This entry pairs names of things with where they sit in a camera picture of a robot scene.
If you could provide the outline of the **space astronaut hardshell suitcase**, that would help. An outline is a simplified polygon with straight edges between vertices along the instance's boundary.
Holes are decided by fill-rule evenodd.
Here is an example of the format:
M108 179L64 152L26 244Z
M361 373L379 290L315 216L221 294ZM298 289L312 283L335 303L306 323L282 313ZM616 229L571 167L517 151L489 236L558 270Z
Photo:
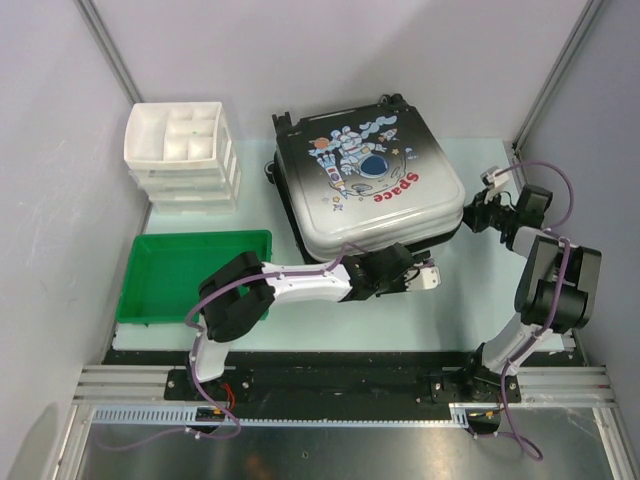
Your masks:
M399 94L298 121L273 115L276 186L307 263L355 244L413 252L449 241L462 224L464 185L417 108Z

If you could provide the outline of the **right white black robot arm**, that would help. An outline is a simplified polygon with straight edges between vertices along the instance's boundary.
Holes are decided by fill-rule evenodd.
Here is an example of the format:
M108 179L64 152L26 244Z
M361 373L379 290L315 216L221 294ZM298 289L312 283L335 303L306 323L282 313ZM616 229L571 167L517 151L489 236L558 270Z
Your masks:
M527 185L515 205L501 202L488 186L464 207L473 232L493 228L500 243L525 258L514 297L515 314L506 326L470 357L461 376L463 393L484 401L553 334L583 328L591 319L602 253L543 228L553 194Z

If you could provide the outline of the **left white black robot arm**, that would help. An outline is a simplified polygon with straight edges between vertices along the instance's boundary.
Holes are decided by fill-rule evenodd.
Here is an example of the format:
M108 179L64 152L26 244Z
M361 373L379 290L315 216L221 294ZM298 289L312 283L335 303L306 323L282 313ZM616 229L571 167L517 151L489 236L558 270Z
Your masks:
M345 243L331 261L295 266L269 263L253 251L243 252L200 284L199 301L187 313L185 324L196 330L196 337L185 385L199 399L214 397L233 342L247 335L276 305L365 301L431 290L440 284L431 255L414 254L400 243L377 251Z

